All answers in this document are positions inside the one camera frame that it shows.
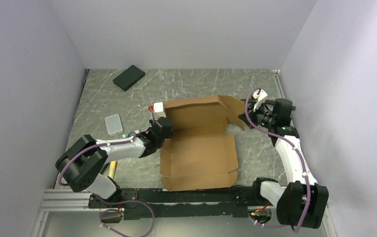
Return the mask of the brown cardboard box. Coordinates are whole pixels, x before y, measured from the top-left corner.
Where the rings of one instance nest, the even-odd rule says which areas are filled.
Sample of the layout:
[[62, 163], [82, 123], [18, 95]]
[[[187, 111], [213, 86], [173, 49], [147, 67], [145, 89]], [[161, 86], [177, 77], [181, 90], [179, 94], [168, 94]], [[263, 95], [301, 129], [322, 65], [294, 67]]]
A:
[[228, 188], [239, 168], [229, 124], [244, 129], [244, 102], [212, 95], [164, 102], [173, 135], [160, 149], [161, 182], [168, 191]]

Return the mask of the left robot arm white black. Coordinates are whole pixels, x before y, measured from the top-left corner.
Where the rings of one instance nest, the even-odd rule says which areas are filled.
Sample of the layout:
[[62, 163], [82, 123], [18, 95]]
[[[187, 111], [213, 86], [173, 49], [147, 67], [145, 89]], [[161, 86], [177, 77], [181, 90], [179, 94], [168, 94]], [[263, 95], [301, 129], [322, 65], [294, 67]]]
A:
[[173, 135], [173, 122], [166, 117], [150, 121], [142, 132], [116, 140], [96, 140], [81, 136], [55, 163], [60, 173], [59, 185], [73, 192], [89, 191], [108, 207], [121, 201], [122, 190], [113, 178], [102, 174], [107, 164], [126, 158], [144, 158], [162, 148]]

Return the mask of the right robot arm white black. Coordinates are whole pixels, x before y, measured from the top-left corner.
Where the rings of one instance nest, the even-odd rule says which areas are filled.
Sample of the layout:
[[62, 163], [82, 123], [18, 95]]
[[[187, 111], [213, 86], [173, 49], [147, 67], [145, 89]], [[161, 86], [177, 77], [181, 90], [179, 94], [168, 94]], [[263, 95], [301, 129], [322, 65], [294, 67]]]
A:
[[287, 186], [275, 179], [257, 178], [251, 191], [252, 201], [263, 205], [266, 201], [275, 206], [279, 224], [299, 228], [318, 229], [321, 226], [329, 191], [318, 184], [311, 174], [301, 149], [298, 130], [291, 124], [291, 113], [295, 110], [292, 101], [244, 100], [244, 112], [239, 118], [249, 126], [269, 136], [273, 147], [281, 157]]

